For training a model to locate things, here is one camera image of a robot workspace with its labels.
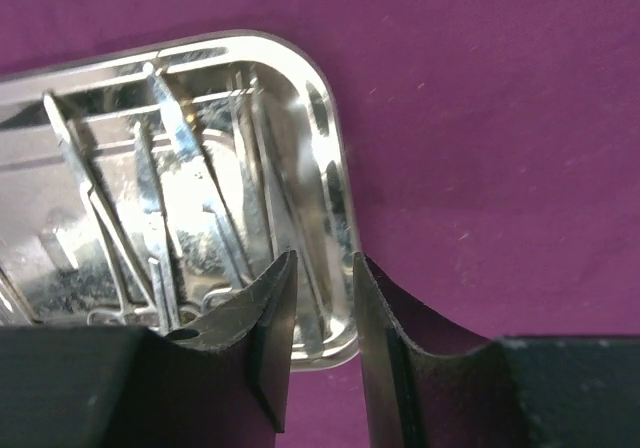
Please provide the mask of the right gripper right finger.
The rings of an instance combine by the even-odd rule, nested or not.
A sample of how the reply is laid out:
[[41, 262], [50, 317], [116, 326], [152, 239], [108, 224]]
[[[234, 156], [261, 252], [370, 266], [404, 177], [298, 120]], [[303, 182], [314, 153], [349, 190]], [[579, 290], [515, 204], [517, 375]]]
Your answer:
[[374, 447], [635, 447], [635, 336], [482, 337], [354, 258]]

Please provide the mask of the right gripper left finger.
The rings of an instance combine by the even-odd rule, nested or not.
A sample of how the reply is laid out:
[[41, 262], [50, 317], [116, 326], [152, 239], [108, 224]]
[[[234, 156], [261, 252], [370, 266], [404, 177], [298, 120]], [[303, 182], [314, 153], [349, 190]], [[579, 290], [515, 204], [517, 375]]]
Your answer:
[[271, 447], [285, 426], [295, 252], [183, 328], [5, 327], [5, 447]]

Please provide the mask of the stainless steel instrument tray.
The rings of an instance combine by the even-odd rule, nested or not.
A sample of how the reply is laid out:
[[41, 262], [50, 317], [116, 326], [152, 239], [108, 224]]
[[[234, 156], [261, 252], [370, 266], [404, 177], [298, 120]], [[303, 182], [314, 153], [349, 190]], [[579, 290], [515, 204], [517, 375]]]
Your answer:
[[[291, 352], [296, 371], [358, 350], [353, 255], [359, 248], [335, 103], [297, 47], [259, 32], [186, 38], [49, 66], [1, 81], [1, 322], [81, 324], [118, 303], [44, 109], [54, 95], [151, 283], [138, 202], [133, 126], [148, 128], [159, 175], [181, 326], [230, 299], [201, 209], [162, 124], [143, 65], [152, 62], [195, 116], [253, 278], [283, 252], [298, 256]], [[151, 294], [154, 299], [152, 283]]]

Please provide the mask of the purple surgical drape cloth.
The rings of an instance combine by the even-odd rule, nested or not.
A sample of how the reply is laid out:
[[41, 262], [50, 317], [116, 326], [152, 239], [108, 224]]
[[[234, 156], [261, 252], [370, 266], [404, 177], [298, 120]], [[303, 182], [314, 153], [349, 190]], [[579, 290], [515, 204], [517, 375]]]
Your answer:
[[1, 69], [204, 31], [337, 96], [365, 250], [484, 335], [639, 330], [639, 0], [1, 0]]

